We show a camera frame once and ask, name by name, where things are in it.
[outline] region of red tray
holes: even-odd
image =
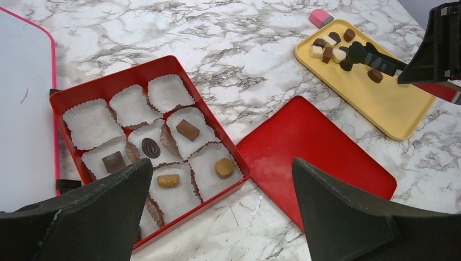
[[[203,100],[202,96],[196,89],[195,85],[189,78],[186,71],[179,63],[178,59],[171,55],[141,65],[137,65],[129,69],[114,74],[110,74],[99,79],[92,80],[90,82],[83,83],[81,85],[72,87],[67,90],[59,91],[53,94],[49,99],[51,107],[53,108],[53,112],[57,118],[58,126],[61,130],[61,133],[63,134],[65,142],[67,143],[67,147],[69,148],[72,159],[75,162],[80,177],[82,178],[84,184],[88,184],[91,182],[91,178],[88,174],[85,165],[82,162],[82,154],[85,151],[79,151],[73,145],[70,136],[70,130],[63,121],[64,112],[74,107],[75,105],[79,105],[83,102],[98,98],[103,98],[106,100],[106,102],[109,103],[109,100],[116,93],[133,84],[139,84],[143,86],[144,91],[147,93],[148,81],[171,73],[177,74],[181,77],[187,91],[196,102],[196,104],[193,107],[198,108],[203,113],[207,125],[213,128],[218,139],[220,139],[224,146],[230,151],[231,155],[235,159],[235,162],[237,163],[241,172],[243,173],[244,178],[238,181],[237,183],[233,184],[226,190],[220,192],[216,196],[200,204],[191,211],[187,212],[186,214],[182,215],[181,217],[168,223],[167,225],[157,230],[153,234],[149,235],[148,237],[137,242],[134,245],[135,249],[143,245],[147,241],[152,240],[150,241],[151,243],[159,239],[161,236],[165,235],[169,231],[179,227],[183,223],[194,218],[196,215],[200,214],[201,212],[210,208],[214,204],[223,200],[231,193],[240,189],[243,183],[250,178],[250,169],[248,168],[248,165],[245,163],[241,154],[237,151],[237,148],[227,135],[226,131],[224,131],[218,120],[215,118],[211,110],[208,108],[207,104]],[[171,115],[171,113],[165,114],[164,120],[166,120],[166,118],[169,115]],[[131,131],[126,130],[125,134],[128,136],[130,132]]]
[[[258,186],[304,231],[291,176],[294,158],[376,196],[390,199],[395,178],[322,112],[294,97],[237,144]]]

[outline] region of yellow tray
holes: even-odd
[[[354,64],[352,71],[346,72],[333,59],[325,64],[309,56],[315,39],[330,32],[341,36],[342,42],[337,47],[349,47],[352,42],[342,38],[347,28],[356,33],[353,41],[363,45],[371,42],[381,53],[393,56],[349,22],[333,20],[296,46],[296,58],[387,136],[395,140],[410,138],[434,102],[433,95],[414,85],[398,86],[397,77],[385,74],[382,82],[375,83],[362,64]]]

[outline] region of pink mark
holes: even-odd
[[[24,98],[22,99],[21,104],[22,104],[22,102],[26,99],[28,93],[29,93],[29,88],[27,88],[27,90],[26,90],[26,95],[24,95]]]

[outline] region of gray marble vein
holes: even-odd
[[[403,61],[424,31],[397,0],[0,0],[56,41],[58,88],[175,55],[238,142],[302,95],[398,181],[393,201],[461,213],[461,106],[437,100],[414,135],[387,138],[294,56],[316,8]],[[65,144],[61,171],[78,178]],[[310,260],[306,239],[253,182],[132,260]]]

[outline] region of white chocolate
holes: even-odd
[[[344,59],[346,59],[346,52],[340,50],[340,49],[333,49],[333,61],[335,63],[340,63],[342,62]]]
[[[322,36],[322,39],[325,41],[326,47],[333,47],[337,44],[337,42],[328,35]]]
[[[322,59],[323,49],[320,46],[312,46],[309,50],[309,55],[314,59]]]

